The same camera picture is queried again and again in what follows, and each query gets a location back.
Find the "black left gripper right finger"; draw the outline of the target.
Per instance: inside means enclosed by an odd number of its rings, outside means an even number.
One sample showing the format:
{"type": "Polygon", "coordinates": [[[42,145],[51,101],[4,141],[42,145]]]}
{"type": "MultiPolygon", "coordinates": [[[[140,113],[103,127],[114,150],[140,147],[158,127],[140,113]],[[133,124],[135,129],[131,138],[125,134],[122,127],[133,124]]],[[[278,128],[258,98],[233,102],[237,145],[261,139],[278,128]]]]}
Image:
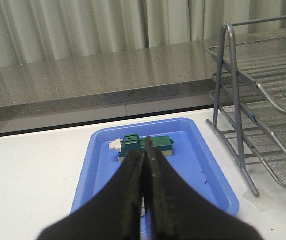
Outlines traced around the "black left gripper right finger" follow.
{"type": "Polygon", "coordinates": [[[142,191],[152,240],[260,240],[250,225],[194,191],[171,167],[150,137],[144,143],[142,191]]]}

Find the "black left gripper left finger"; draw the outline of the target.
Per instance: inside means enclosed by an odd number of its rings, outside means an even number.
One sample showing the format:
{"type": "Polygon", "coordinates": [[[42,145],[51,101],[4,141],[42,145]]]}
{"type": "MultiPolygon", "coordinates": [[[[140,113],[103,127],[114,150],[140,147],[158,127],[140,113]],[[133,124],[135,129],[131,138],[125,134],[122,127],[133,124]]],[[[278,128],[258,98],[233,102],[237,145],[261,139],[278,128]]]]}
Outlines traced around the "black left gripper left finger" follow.
{"type": "Polygon", "coordinates": [[[138,240],[143,155],[130,151],[104,188],[80,209],[47,227],[40,240],[138,240]]]}

